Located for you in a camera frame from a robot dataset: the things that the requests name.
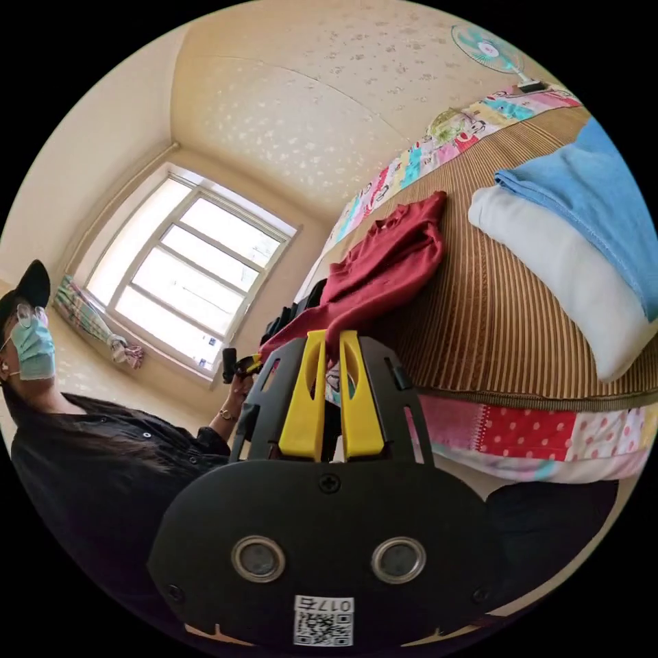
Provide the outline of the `person's left hand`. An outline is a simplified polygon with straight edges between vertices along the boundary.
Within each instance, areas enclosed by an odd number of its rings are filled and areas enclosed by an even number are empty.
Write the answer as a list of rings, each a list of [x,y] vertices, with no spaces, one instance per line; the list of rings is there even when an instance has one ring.
[[[244,380],[240,380],[236,376],[233,377],[230,391],[230,408],[235,416],[240,415],[253,384],[254,377],[246,377]]]

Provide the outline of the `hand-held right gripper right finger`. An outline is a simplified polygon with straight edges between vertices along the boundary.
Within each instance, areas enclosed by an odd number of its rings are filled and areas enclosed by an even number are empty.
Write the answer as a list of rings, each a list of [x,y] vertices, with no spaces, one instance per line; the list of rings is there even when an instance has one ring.
[[[341,436],[345,460],[379,456],[384,438],[367,374],[358,334],[344,331],[339,337]]]

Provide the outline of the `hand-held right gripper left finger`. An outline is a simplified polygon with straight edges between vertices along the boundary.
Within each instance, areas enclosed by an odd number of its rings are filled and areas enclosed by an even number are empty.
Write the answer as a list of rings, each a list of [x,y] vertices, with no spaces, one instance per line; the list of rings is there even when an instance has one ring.
[[[279,451],[285,458],[321,459],[326,363],[326,331],[309,332],[278,442]]]

